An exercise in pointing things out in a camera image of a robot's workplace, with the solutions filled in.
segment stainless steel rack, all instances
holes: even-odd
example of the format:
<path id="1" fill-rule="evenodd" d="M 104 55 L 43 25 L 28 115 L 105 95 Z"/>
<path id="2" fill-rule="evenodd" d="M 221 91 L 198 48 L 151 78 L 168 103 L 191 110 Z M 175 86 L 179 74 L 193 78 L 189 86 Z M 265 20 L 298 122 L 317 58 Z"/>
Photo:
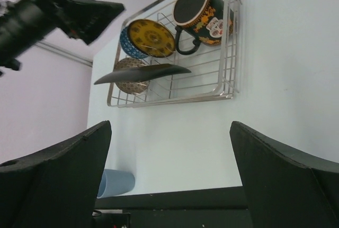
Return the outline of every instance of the stainless steel rack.
<path id="1" fill-rule="evenodd" d="M 175 52 L 170 57 L 144 59 L 147 65 L 172 63 L 189 68 L 192 73 L 168 76 L 152 80 L 141 94 L 126 94 L 115 84 L 110 84 L 107 103 L 112 107 L 143 107 L 160 104 L 204 102 L 231 99 L 239 91 L 235 87 L 236 66 L 239 51 L 239 11 L 241 0 L 224 0 L 224 24 L 221 43 L 217 47 L 202 44 L 199 50 L 183 56 Z M 122 29 L 135 19 L 151 19 L 166 26 L 175 35 L 172 9 L 175 0 L 157 0 L 140 12 L 126 19 Z M 229 10 L 234 12 L 233 34 L 228 36 Z M 190 49 L 193 37 L 183 32 L 180 39 L 182 50 Z M 115 63 L 126 57 L 118 44 Z"/>

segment mug handle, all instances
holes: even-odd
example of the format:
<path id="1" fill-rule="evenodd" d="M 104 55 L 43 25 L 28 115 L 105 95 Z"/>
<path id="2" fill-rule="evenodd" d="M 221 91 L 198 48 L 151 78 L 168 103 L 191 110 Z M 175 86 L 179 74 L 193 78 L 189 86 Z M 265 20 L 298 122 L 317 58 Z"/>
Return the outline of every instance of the mug handle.
<path id="1" fill-rule="evenodd" d="M 179 40 L 180 40 L 180 35 L 181 35 L 181 32 L 183 31 L 183 29 L 182 29 L 182 27 L 177 25 L 175 27 L 175 30 L 176 30 L 176 34 L 175 34 L 175 47 L 176 47 L 176 50 L 178 51 L 178 53 L 180 53 L 182 55 L 190 55 L 190 54 L 195 53 L 198 50 L 198 48 L 199 48 L 199 46 L 201 44 L 201 41 L 199 39 L 197 39 L 197 38 L 194 39 L 193 40 L 194 47 L 191 50 L 189 50 L 189 51 L 182 51 L 179 48 Z"/>

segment patterned mug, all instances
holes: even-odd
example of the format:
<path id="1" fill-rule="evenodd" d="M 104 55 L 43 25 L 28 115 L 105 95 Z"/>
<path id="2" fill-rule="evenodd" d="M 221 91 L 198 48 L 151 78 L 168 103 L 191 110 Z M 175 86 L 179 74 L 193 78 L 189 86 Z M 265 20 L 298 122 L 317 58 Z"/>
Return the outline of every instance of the patterned mug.
<path id="1" fill-rule="evenodd" d="M 221 44 L 224 2 L 223 0 L 177 0 L 173 8 L 176 24 L 175 45 L 178 53 L 189 55 L 195 53 L 203 42 L 207 45 Z M 229 35 L 233 33 L 234 12 L 230 10 Z M 182 31 L 192 35 L 194 47 L 182 51 L 179 47 Z"/>

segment yellow plate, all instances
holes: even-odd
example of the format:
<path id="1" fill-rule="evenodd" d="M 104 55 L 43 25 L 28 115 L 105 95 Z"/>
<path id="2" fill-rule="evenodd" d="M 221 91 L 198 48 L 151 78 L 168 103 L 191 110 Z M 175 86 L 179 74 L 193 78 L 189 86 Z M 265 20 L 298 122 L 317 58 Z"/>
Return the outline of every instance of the yellow plate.
<path id="1" fill-rule="evenodd" d="M 138 50 L 150 56 L 163 58 L 175 51 L 173 35 L 158 22 L 149 19 L 135 20 L 128 26 L 127 35 Z"/>

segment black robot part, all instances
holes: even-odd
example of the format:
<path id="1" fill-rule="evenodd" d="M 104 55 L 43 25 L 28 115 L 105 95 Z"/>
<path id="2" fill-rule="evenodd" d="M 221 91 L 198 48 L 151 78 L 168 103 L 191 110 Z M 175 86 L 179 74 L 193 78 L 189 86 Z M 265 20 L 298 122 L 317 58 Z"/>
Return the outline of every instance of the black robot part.
<path id="1" fill-rule="evenodd" d="M 15 58 L 55 28 L 89 45 L 123 11 L 121 3 L 95 0 L 20 0 L 10 4 L 0 17 L 0 66 L 19 70 Z"/>
<path id="2" fill-rule="evenodd" d="M 51 19 L 37 7 L 35 0 L 8 4 L 8 13 L 0 17 L 0 66 L 18 71 L 15 60 L 36 42 L 56 28 Z"/>

